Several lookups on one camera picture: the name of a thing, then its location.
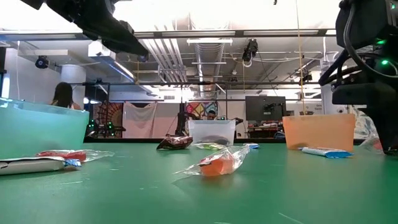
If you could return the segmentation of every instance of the green tabletop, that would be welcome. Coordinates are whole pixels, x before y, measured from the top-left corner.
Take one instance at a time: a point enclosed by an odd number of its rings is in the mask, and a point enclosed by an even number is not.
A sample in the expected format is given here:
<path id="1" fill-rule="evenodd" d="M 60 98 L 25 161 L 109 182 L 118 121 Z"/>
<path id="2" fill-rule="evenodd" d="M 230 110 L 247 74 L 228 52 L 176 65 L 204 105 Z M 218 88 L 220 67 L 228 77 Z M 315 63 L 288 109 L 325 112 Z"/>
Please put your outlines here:
<path id="1" fill-rule="evenodd" d="M 115 152 L 76 172 L 0 177 L 1 223 L 398 223 L 398 160 L 326 159 L 261 144 L 233 174 L 173 174 L 211 151 L 85 144 Z"/>

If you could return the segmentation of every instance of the person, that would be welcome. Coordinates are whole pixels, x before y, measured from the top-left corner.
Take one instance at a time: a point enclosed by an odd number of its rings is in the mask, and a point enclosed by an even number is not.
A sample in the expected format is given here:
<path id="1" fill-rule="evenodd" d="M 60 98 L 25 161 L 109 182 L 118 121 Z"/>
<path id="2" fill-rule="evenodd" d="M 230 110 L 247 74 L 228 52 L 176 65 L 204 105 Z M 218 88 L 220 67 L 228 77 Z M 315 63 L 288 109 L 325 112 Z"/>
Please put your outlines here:
<path id="1" fill-rule="evenodd" d="M 207 120 L 214 120 L 216 117 L 217 115 L 215 111 L 209 110 L 209 112 L 207 112 Z"/>
<path id="2" fill-rule="evenodd" d="M 53 106 L 81 110 L 80 106 L 73 102 L 73 89 L 69 83 L 60 82 L 55 87 L 54 98 L 51 102 Z"/>

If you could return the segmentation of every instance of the woman with dark hair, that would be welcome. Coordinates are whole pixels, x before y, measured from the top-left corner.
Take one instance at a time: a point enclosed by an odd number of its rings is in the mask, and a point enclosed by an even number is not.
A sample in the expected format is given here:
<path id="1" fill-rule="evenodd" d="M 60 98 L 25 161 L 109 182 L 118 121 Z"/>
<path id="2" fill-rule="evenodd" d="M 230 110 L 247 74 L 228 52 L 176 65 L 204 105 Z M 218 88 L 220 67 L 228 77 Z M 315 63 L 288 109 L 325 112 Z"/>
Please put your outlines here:
<path id="1" fill-rule="evenodd" d="M 73 102 L 73 89 L 69 83 L 60 82 L 55 87 L 54 98 L 51 105 L 81 110 L 80 106 Z"/>

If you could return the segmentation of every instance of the teal plastic bin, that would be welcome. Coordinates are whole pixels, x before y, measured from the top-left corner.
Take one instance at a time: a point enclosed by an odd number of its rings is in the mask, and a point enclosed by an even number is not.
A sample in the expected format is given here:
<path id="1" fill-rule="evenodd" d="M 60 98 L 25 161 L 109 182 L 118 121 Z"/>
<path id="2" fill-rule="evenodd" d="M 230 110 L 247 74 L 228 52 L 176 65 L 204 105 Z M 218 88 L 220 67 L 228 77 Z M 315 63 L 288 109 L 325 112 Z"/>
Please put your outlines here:
<path id="1" fill-rule="evenodd" d="M 81 149 L 89 114 L 0 98 L 0 159 L 51 149 Z"/>

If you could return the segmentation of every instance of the computer monitor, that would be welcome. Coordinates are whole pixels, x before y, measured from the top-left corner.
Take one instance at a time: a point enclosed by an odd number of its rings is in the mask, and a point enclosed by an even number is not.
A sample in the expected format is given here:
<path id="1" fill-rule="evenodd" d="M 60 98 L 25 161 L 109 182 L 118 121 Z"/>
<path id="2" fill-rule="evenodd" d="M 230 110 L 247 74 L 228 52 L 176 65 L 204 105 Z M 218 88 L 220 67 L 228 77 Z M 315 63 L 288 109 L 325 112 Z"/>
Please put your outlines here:
<path id="1" fill-rule="evenodd" d="M 246 96 L 246 120 L 255 121 L 282 121 L 287 116 L 286 98 L 284 96 Z"/>

